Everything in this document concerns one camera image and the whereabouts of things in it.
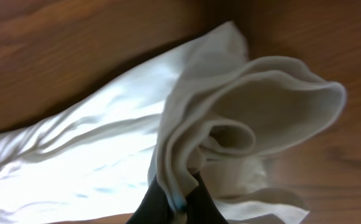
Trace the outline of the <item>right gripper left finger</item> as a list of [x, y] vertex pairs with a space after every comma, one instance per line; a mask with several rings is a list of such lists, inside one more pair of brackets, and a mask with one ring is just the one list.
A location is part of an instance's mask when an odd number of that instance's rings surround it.
[[165, 192], [154, 177], [141, 204], [126, 224], [171, 224], [173, 220]]

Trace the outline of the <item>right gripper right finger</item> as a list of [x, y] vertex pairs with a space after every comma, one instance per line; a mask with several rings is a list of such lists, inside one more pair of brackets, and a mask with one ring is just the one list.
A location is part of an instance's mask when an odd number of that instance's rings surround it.
[[187, 224], [228, 224], [215, 206], [200, 172], [194, 174], [193, 177], [199, 185], [186, 196]]

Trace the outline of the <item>white Puma t-shirt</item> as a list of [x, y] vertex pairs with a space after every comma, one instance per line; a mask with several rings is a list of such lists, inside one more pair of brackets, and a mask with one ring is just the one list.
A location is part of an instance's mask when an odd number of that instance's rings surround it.
[[0, 223], [132, 214], [157, 178], [187, 223], [202, 180], [228, 223], [301, 223], [294, 193], [268, 185], [263, 157], [328, 128], [346, 89], [299, 59], [247, 58], [226, 22], [132, 68], [65, 111], [0, 134]]

